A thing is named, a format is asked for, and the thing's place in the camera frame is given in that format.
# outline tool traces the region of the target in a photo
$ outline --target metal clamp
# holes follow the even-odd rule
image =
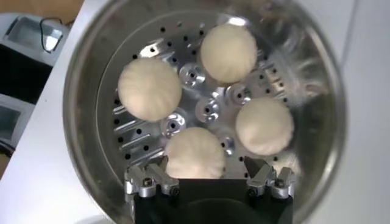
[[[138,166],[128,167],[124,174],[126,194],[137,194],[143,198],[156,194],[155,181],[147,176]]]
[[[171,178],[163,169],[156,164],[146,167],[146,173],[161,186],[161,192],[165,195],[176,196],[179,194],[179,180]]]
[[[271,195],[277,199],[286,199],[289,195],[294,195],[295,176],[294,172],[287,167],[283,167],[279,176],[271,184]]]
[[[274,180],[276,171],[268,164],[264,164],[257,174],[246,181],[248,185],[248,194],[251,197],[258,197],[264,194],[267,184]]]

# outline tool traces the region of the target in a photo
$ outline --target screw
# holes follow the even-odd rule
[[[250,197],[256,197],[256,196],[257,196],[257,189],[249,188],[249,189],[248,189],[248,195],[249,195]]]
[[[285,186],[285,181],[282,179],[276,179],[275,180],[275,186],[277,187],[284,187]]]
[[[153,180],[149,177],[145,178],[143,181],[142,181],[142,185],[144,187],[149,187],[153,184]]]
[[[171,194],[171,196],[175,197],[175,196],[178,196],[178,194],[180,193],[180,190],[178,187],[174,187],[170,190],[169,192]]]

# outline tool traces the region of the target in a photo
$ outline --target metal rim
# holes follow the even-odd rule
[[[75,133],[72,132],[72,130],[77,129],[77,124],[74,123],[75,119],[72,112],[72,109],[74,108],[68,107],[70,105],[69,102],[72,101],[72,98],[74,97],[74,93],[70,91],[69,87],[77,85],[77,80],[81,76],[80,69],[82,68],[82,65],[80,64],[80,61],[82,60],[80,60],[80,58],[85,58],[87,56],[89,47],[91,46],[91,44],[88,42],[88,38],[90,36],[93,37],[93,35],[97,33],[99,28],[102,27],[105,18],[109,17],[111,13],[115,11],[116,8],[120,7],[120,5],[121,4],[118,4],[118,2],[108,2],[105,6],[103,6],[103,8],[95,17],[93,22],[89,24],[87,30],[83,35],[82,40],[78,42],[76,50],[73,53],[71,62],[69,64],[64,88],[63,122],[65,128],[65,137],[68,144],[68,151],[81,183],[83,184],[85,190],[95,200],[97,200],[96,195],[90,192],[91,182],[88,180],[89,173],[86,173],[87,168],[83,167],[83,164],[79,162],[79,158],[77,155],[77,152],[80,150],[80,148],[78,146],[78,143],[75,141],[75,139],[77,139],[77,136],[75,136]],[[333,100],[335,101],[336,109],[335,118],[336,122],[340,124],[336,126],[337,129],[335,130],[335,137],[333,138],[332,143],[333,150],[331,156],[329,156],[328,158],[328,164],[331,165],[331,172],[327,173],[324,171],[322,173],[321,180],[319,182],[319,187],[316,188],[316,192],[313,192],[312,197],[308,200],[308,203],[306,203],[306,206],[302,209],[300,214],[294,216],[294,223],[300,223],[304,221],[316,209],[318,203],[322,200],[328,190],[328,187],[332,184],[335,178],[336,171],[341,161],[346,136],[347,105],[344,97],[345,93],[342,89],[342,77],[339,75],[339,71],[336,67],[337,64],[335,62],[334,57],[327,53],[331,51],[330,47],[326,43],[323,34],[321,34],[320,30],[318,29],[318,26],[315,25],[313,20],[309,18],[309,16],[307,16],[306,13],[298,5],[291,4],[290,9],[300,15],[302,23],[307,25],[310,37],[314,40],[318,40],[316,46],[325,49],[325,51],[323,51],[324,54],[322,56],[328,58],[330,61],[330,63],[326,66],[329,73],[332,74],[330,76],[330,81],[332,82],[331,86],[335,86],[335,89],[333,89],[333,94],[335,96]],[[110,208],[102,209],[103,211],[107,212]]]

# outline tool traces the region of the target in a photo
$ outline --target white dough ball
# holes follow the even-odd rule
[[[154,122],[177,108],[182,86],[169,64],[156,58],[141,58],[124,68],[118,82],[118,95],[128,112]]]
[[[236,132],[246,149],[257,155],[272,155],[292,138],[294,122],[288,108],[272,98],[252,99],[239,111]]]
[[[204,128],[187,128],[174,135],[165,148],[166,173],[174,178],[210,179],[222,176],[225,153],[218,138]]]
[[[217,81],[238,82],[255,66],[256,41],[245,27],[217,26],[203,40],[200,58],[209,75]]]

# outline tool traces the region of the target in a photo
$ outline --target stainless steel pot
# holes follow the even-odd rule
[[[217,24],[246,26],[258,45],[248,78],[217,86],[199,63],[199,46]],[[178,109],[161,122],[135,119],[116,93],[123,67],[159,57],[183,83]],[[128,223],[123,173],[162,156],[170,136],[189,126],[210,129],[226,150],[224,178],[247,178],[234,118],[254,97],[286,103],[296,130],[289,147],[262,157],[297,175],[294,223],[305,220],[329,187],[340,160],[346,126],[341,78],[324,37],[293,2],[264,0],[110,1],[90,24],[69,66],[63,118],[69,153],[85,189],[118,223]]]

